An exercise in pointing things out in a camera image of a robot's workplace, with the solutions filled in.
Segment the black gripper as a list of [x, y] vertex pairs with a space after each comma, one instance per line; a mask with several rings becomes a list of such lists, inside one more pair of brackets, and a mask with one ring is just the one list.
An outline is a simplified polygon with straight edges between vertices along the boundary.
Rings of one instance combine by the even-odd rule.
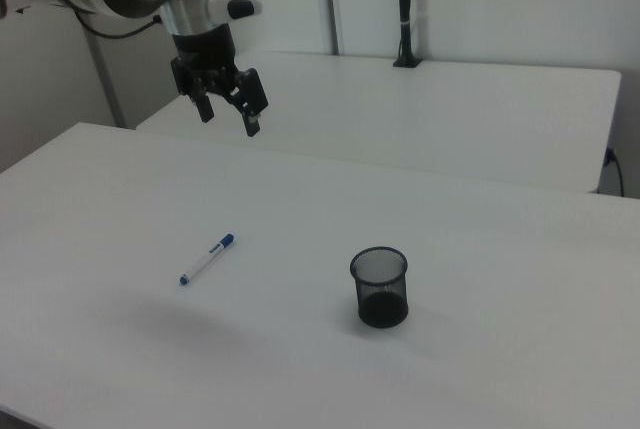
[[239, 71], [235, 65], [235, 44], [228, 24], [191, 36], [172, 36], [178, 56], [170, 65], [178, 93], [188, 97], [200, 119], [208, 123], [214, 111], [208, 92], [230, 94], [229, 103], [240, 113], [248, 137], [260, 131], [261, 112], [268, 99], [257, 71]]

